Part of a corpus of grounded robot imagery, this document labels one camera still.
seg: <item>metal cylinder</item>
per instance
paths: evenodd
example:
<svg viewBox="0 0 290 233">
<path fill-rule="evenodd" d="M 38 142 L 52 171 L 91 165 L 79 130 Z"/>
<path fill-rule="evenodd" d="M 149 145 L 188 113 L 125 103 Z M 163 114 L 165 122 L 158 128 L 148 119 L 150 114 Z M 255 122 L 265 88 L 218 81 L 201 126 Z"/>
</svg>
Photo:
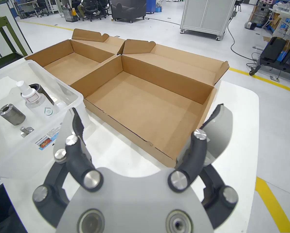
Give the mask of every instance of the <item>metal cylinder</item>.
<svg viewBox="0 0 290 233">
<path fill-rule="evenodd" d="M 0 109 L 0 115 L 13 125 L 19 125 L 24 122 L 26 116 L 19 111 L 13 104 L 4 105 Z"/>
</svg>

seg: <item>bottle label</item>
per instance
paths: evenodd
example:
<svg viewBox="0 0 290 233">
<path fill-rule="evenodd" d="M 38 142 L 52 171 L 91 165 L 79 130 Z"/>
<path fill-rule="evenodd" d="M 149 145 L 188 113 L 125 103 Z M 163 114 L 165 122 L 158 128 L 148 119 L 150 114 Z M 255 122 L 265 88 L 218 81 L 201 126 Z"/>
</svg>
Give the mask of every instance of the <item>bottle label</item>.
<svg viewBox="0 0 290 233">
<path fill-rule="evenodd" d="M 50 116 L 53 114 L 53 109 L 52 108 L 49 108 L 49 107 L 45 107 L 44 108 L 44 113 L 46 116 Z"/>
</svg>

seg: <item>product label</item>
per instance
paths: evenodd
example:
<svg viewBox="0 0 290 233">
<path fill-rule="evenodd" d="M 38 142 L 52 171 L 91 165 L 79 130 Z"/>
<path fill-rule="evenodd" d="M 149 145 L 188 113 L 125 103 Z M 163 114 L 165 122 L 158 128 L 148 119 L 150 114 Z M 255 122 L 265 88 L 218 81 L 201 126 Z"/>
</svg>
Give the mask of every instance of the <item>product label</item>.
<svg viewBox="0 0 290 233">
<path fill-rule="evenodd" d="M 46 107 L 44 108 L 44 113 L 45 113 L 46 116 L 50 116 L 50 115 L 53 114 L 53 109 L 50 108 L 50 107 L 48 107 L 48 106 L 46 106 Z"/>
<path fill-rule="evenodd" d="M 45 134 L 35 142 L 35 144 L 39 147 L 40 150 L 44 150 L 50 144 L 52 146 L 54 145 L 55 140 L 60 131 L 61 124 L 62 123 L 60 123 L 58 127 L 51 129 L 47 134 Z"/>
</svg>

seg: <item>metal part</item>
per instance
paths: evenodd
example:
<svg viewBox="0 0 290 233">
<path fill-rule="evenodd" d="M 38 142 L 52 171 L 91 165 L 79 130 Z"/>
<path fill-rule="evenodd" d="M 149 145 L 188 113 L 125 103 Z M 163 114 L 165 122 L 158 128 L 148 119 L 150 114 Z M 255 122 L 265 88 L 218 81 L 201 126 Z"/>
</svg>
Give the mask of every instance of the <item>metal part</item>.
<svg viewBox="0 0 290 233">
<path fill-rule="evenodd" d="M 229 203 L 237 203 L 238 201 L 238 194 L 232 187 L 225 187 L 223 190 L 223 196 L 225 197 L 226 201 Z"/>
<path fill-rule="evenodd" d="M 168 214 L 165 226 L 167 233 L 191 233 L 193 230 L 189 216 L 180 210 Z"/>
<path fill-rule="evenodd" d="M 100 180 L 101 175 L 99 172 L 92 170 L 84 176 L 83 183 L 88 189 L 93 189 L 99 184 Z"/>
<path fill-rule="evenodd" d="M 13 104 L 4 105 L 0 109 L 0 115 L 13 125 L 19 125 L 24 122 L 26 116 L 19 111 Z"/>
<path fill-rule="evenodd" d="M 172 172 L 171 183 L 178 190 L 186 189 L 188 186 L 187 177 L 180 171 Z"/>
<path fill-rule="evenodd" d="M 102 233 L 105 227 L 105 219 L 99 210 L 86 211 L 78 222 L 79 233 Z"/>
<path fill-rule="evenodd" d="M 59 149 L 54 154 L 55 160 L 58 160 L 58 161 L 63 160 L 65 158 L 65 156 L 66 156 L 66 149 Z"/>
<path fill-rule="evenodd" d="M 78 137 L 72 134 L 66 138 L 65 143 L 67 146 L 72 146 L 72 145 L 75 145 L 77 141 L 78 141 Z"/>
<path fill-rule="evenodd" d="M 30 134 L 32 131 L 34 131 L 35 129 L 33 127 L 21 127 L 20 131 L 21 131 L 21 136 L 24 138 L 26 137 L 28 134 Z"/>
<path fill-rule="evenodd" d="M 48 193 L 47 187 L 39 186 L 35 189 L 33 193 L 33 200 L 35 202 L 41 202 L 47 197 L 47 193 Z"/>
<path fill-rule="evenodd" d="M 270 79 L 276 82 L 280 82 L 279 78 L 276 78 L 275 76 L 271 75 Z"/>
<path fill-rule="evenodd" d="M 195 131 L 193 132 L 193 134 L 199 140 L 204 141 L 206 139 L 206 133 L 205 133 L 205 131 L 203 131 L 201 129 L 195 129 Z"/>
</svg>

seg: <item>open cardboard box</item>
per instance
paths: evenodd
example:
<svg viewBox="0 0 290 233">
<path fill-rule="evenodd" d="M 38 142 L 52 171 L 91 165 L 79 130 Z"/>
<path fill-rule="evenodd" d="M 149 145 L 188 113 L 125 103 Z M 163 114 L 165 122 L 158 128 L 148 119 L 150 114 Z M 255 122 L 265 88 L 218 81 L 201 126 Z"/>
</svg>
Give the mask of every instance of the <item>open cardboard box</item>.
<svg viewBox="0 0 290 233">
<path fill-rule="evenodd" d="M 228 63 L 126 40 L 121 56 L 73 84 L 91 112 L 166 166 L 200 127 Z"/>
<path fill-rule="evenodd" d="M 122 53 L 123 39 L 98 32 L 75 29 L 71 40 L 65 40 L 25 57 L 34 60 L 52 75 L 73 87 L 73 83 L 103 61 Z"/>
</svg>

